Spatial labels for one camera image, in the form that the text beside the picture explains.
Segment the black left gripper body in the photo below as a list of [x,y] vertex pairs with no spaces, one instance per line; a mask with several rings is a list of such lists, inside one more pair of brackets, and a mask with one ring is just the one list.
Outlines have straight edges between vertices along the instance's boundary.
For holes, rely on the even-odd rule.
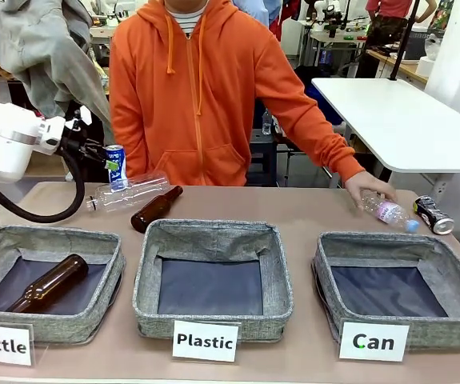
[[71,119],[66,120],[58,148],[58,153],[64,160],[67,155],[75,160],[95,160],[95,141],[89,138],[92,122],[91,112],[85,106],[75,109]]

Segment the person's left hand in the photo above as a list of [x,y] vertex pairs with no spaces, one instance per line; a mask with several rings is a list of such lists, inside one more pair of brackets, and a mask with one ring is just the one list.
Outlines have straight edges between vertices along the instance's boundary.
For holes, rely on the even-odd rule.
[[397,200],[396,190],[388,183],[377,179],[366,171],[359,172],[344,182],[344,187],[360,210],[364,210],[361,193],[363,190],[374,191],[391,201]]

